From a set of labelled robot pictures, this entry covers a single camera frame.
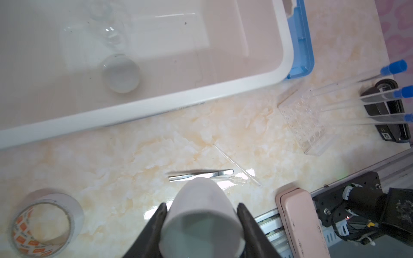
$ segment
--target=pink case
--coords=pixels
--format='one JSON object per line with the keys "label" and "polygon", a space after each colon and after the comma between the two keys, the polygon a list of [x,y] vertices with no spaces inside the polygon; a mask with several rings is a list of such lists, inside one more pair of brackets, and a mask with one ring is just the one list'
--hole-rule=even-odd
{"label": "pink case", "polygon": [[294,257],[329,258],[310,193],[301,188],[291,188],[278,194],[275,202]]}

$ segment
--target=black bracket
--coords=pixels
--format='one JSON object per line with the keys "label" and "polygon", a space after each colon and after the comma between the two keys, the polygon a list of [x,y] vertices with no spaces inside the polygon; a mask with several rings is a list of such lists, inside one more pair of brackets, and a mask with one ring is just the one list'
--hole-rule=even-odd
{"label": "black bracket", "polygon": [[[328,211],[331,211],[335,206],[343,201],[343,191],[346,186],[350,184],[358,184],[363,187],[382,192],[379,175],[376,172],[369,171],[313,197],[318,218],[321,220],[324,227],[331,226],[330,214],[328,214]],[[336,212],[334,212],[333,218],[335,222],[339,222],[347,216],[351,216],[351,214],[346,211],[345,206],[341,206],[336,210]]]}

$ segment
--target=cable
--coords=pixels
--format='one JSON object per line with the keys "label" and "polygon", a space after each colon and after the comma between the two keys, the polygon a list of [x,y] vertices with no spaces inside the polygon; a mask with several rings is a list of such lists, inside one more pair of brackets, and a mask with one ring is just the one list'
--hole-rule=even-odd
{"label": "cable", "polygon": [[377,238],[382,237],[382,236],[384,236],[384,235],[385,235],[385,233],[383,233],[383,232],[376,232],[376,233],[371,234],[371,235],[369,236],[369,238],[362,238],[362,239],[360,240],[360,243],[361,243],[362,245],[367,245],[367,244],[370,243],[372,240],[376,240]]}
{"label": "cable", "polygon": [[378,228],[363,228],[361,230],[358,230],[357,233],[353,233],[350,234],[348,236],[342,236],[340,235],[340,233],[338,232],[337,229],[337,225],[334,222],[334,213],[335,211],[340,208],[342,205],[346,204],[347,201],[343,200],[342,202],[340,202],[338,205],[336,205],[332,210],[331,210],[331,214],[330,214],[330,221],[331,221],[331,226],[333,227],[334,233],[341,238],[344,241],[348,241],[348,240],[354,240],[354,239],[359,239],[360,237],[362,237],[363,235],[373,232],[373,231],[379,231]]}

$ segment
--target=blue plastic container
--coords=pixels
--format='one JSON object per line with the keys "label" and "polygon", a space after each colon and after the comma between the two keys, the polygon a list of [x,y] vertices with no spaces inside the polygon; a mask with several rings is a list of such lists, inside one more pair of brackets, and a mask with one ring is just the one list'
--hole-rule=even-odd
{"label": "blue plastic container", "polygon": [[288,26],[294,47],[294,62],[287,79],[297,79],[309,75],[314,68],[313,46],[304,0],[297,0],[294,14],[288,19]]}

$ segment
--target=tape roll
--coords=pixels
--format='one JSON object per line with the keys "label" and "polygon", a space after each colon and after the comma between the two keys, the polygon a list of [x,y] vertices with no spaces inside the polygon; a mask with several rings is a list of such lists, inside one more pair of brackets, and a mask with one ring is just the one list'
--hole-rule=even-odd
{"label": "tape roll", "polygon": [[[36,240],[30,231],[30,220],[36,205],[51,204],[61,209],[67,216],[69,228],[55,239],[64,242],[55,244],[53,241],[41,243]],[[62,252],[66,246],[79,235],[83,226],[83,210],[80,204],[71,196],[62,193],[51,193],[29,200],[20,205],[20,209],[13,217],[9,228],[9,240],[12,248],[24,258],[53,257]]]}

